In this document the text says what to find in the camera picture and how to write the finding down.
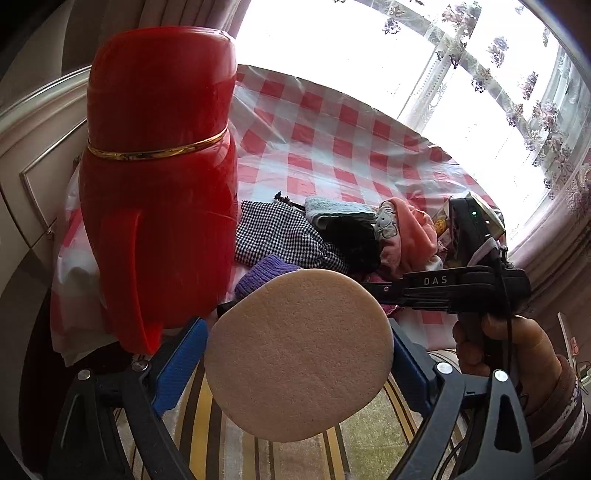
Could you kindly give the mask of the person's patterned sleeve forearm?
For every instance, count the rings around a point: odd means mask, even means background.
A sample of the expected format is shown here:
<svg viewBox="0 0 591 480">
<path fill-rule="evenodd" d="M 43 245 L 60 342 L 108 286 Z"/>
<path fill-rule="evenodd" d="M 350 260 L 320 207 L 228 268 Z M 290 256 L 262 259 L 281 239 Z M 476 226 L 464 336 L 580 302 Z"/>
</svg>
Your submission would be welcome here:
<svg viewBox="0 0 591 480">
<path fill-rule="evenodd" d="M 562 373 L 545 403 L 526 417 L 536 479 L 589 479 L 590 414 L 567 359 L 558 355 Z"/>
</svg>

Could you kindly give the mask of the person's right hand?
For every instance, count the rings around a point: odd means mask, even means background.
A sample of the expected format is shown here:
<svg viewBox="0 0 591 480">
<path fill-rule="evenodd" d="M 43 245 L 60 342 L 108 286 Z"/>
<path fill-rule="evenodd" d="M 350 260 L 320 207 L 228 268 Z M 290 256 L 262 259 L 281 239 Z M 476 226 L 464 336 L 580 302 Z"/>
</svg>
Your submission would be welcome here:
<svg viewBox="0 0 591 480">
<path fill-rule="evenodd" d="M 557 387 L 563 367 L 543 328 L 533 319 L 515 316 L 499 320 L 490 315 L 483 318 L 461 316 L 453 329 L 461 371 L 488 376 L 491 368 L 485 362 L 485 347 L 499 342 L 511 358 L 509 371 L 517 372 L 524 396 L 524 413 L 540 409 Z"/>
</svg>

